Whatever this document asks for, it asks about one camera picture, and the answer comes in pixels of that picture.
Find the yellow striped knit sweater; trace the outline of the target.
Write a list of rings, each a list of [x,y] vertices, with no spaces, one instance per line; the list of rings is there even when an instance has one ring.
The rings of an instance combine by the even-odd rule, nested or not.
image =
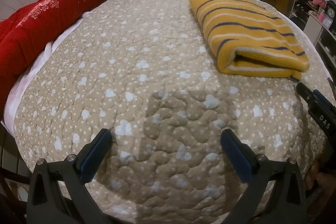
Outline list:
[[[220,73],[298,82],[309,59],[291,28],[254,0],[188,0]]]

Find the white shelf unit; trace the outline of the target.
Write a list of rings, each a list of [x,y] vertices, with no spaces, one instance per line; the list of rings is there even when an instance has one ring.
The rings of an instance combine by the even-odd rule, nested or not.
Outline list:
[[[294,0],[289,18],[310,39],[329,73],[335,77],[335,17],[331,19],[326,13],[328,7],[335,10],[335,2],[326,1],[327,6],[322,9],[313,6],[311,1]]]

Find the small alarm clock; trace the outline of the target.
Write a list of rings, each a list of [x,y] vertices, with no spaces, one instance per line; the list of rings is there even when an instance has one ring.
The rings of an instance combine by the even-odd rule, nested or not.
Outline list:
[[[326,9],[326,13],[327,13],[328,17],[330,17],[331,19],[334,19],[334,17],[335,17],[335,10],[332,7],[328,7]]]

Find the beige dotted quilt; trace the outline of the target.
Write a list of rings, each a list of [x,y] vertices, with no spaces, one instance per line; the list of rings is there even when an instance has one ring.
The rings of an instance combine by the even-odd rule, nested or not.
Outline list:
[[[334,96],[310,40],[302,82]],[[107,128],[113,145],[87,189],[129,223],[220,223],[245,190],[220,146],[230,128],[305,173],[325,135],[287,78],[225,75],[188,0],[108,0],[64,39],[31,81],[14,135],[29,169],[61,161]]]

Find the red snowflake blanket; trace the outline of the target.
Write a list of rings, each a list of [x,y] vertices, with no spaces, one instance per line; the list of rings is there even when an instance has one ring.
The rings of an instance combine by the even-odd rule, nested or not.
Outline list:
[[[47,43],[107,0],[38,0],[1,22],[1,109],[19,76]]]

